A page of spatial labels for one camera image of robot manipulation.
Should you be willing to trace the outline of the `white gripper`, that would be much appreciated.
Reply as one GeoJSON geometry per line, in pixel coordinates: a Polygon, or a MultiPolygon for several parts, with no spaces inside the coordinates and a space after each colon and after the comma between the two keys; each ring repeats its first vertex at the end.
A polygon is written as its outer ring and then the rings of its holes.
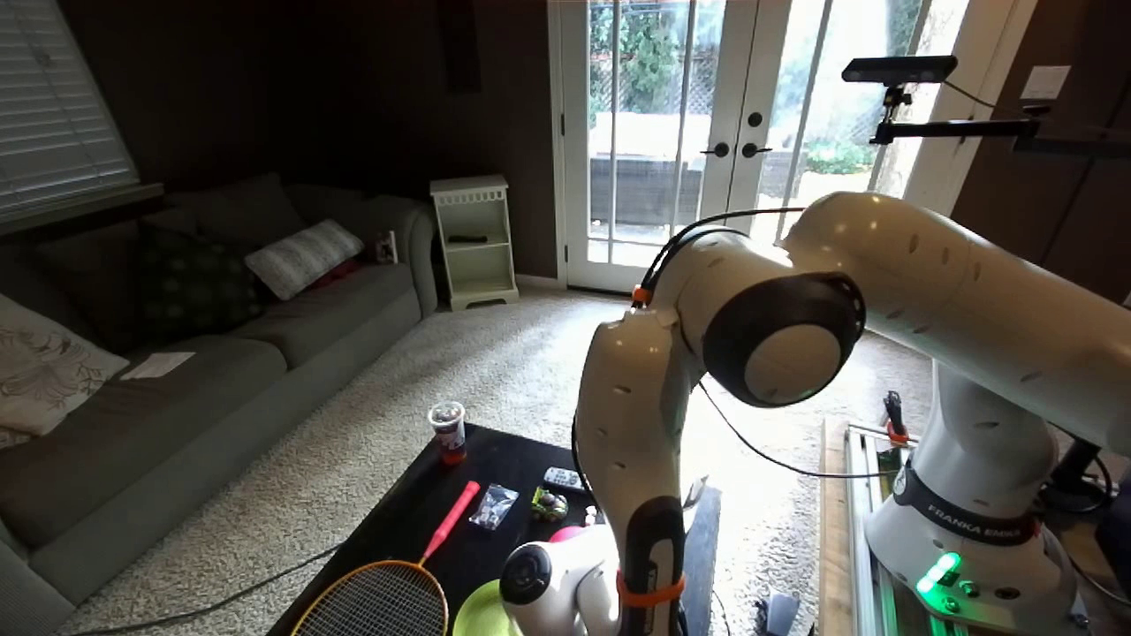
{"type": "Polygon", "coordinates": [[[583,527],[572,542],[523,542],[501,567],[501,589],[523,636],[619,636],[615,542],[583,527]]]}

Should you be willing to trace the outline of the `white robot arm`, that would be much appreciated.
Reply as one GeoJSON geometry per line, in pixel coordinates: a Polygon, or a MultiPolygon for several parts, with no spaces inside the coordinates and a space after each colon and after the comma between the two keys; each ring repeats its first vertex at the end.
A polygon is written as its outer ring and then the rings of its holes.
{"type": "Polygon", "coordinates": [[[523,552],[523,636],[686,636],[684,425],[699,380],[794,408],[879,362],[931,425],[860,516],[864,563],[944,631],[1077,636],[1077,575],[1036,501],[1063,439],[1131,445],[1131,313],[953,218],[829,196],[768,254],[733,231],[662,246],[632,306],[593,329],[572,452],[608,530],[523,552]]]}

